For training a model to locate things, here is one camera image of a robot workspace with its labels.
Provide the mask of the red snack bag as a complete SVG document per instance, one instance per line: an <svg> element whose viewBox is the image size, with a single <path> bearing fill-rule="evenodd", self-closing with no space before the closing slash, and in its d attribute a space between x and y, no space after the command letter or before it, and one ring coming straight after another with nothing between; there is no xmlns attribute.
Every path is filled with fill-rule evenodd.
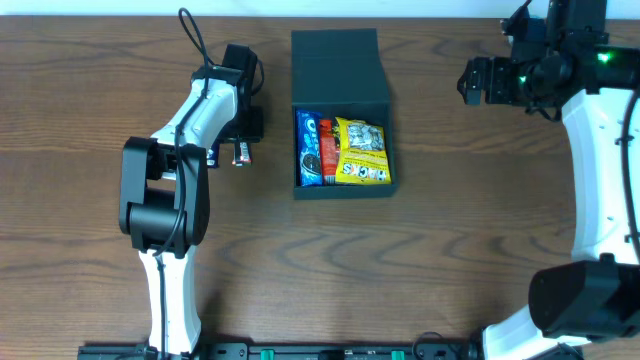
<svg viewBox="0 0 640 360"><path fill-rule="evenodd" d="M336 183L340 147L336 143L333 123L330 119L321 119L319 121L319 136L323 183L326 186L334 185Z"/></svg>

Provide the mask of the green chocolate bar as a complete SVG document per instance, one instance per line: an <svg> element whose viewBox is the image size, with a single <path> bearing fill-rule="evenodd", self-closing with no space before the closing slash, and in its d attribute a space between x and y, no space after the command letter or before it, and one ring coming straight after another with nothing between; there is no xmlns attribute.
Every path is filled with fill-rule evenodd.
<svg viewBox="0 0 640 360"><path fill-rule="evenodd" d="M234 158L232 164L236 167L252 165L251 148L248 142L238 141L234 143Z"/></svg>

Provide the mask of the blue Oreo cookie pack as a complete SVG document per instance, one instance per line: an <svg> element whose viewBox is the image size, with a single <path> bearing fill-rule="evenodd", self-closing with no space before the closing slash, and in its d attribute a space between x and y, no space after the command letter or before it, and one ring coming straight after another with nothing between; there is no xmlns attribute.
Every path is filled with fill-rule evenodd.
<svg viewBox="0 0 640 360"><path fill-rule="evenodd" d="M317 112L297 109L298 163L300 168L300 185L303 187L321 186L323 174L320 156Z"/></svg>

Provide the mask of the yellow candy bag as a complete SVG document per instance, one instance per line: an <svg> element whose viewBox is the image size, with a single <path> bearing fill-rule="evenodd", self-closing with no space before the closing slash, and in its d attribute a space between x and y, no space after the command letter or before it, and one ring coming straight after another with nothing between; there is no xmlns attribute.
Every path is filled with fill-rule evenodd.
<svg viewBox="0 0 640 360"><path fill-rule="evenodd" d="M336 118L339 160L336 182L348 185L392 183L384 130L362 120Z"/></svg>

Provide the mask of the dark green box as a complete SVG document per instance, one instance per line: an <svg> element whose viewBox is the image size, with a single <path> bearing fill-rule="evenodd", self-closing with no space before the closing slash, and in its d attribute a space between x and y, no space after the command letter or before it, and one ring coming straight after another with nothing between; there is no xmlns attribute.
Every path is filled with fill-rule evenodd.
<svg viewBox="0 0 640 360"><path fill-rule="evenodd" d="M392 196L397 189L391 94L374 29L294 30L291 32L292 110L326 117L364 120L384 129L392 182L386 185L302 186L298 123L293 123L296 200Z"/></svg>

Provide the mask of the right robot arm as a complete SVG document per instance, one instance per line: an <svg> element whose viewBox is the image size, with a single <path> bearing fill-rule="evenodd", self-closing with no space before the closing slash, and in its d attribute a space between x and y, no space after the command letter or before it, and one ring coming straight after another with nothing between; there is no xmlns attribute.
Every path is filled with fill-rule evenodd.
<svg viewBox="0 0 640 360"><path fill-rule="evenodd" d="M604 44L543 47L522 61L476 57L467 104L523 107L563 125L573 162L571 260L537 272L524 308L484 328L476 359L535 359L639 332L639 53Z"/></svg>

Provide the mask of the purple Dairy Milk bar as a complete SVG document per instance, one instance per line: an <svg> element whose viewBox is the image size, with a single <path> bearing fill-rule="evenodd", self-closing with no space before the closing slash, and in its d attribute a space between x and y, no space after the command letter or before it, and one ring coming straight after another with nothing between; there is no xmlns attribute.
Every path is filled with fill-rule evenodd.
<svg viewBox="0 0 640 360"><path fill-rule="evenodd" d="M214 142L207 150L207 166L215 169L219 167L219 148L220 143Z"/></svg>

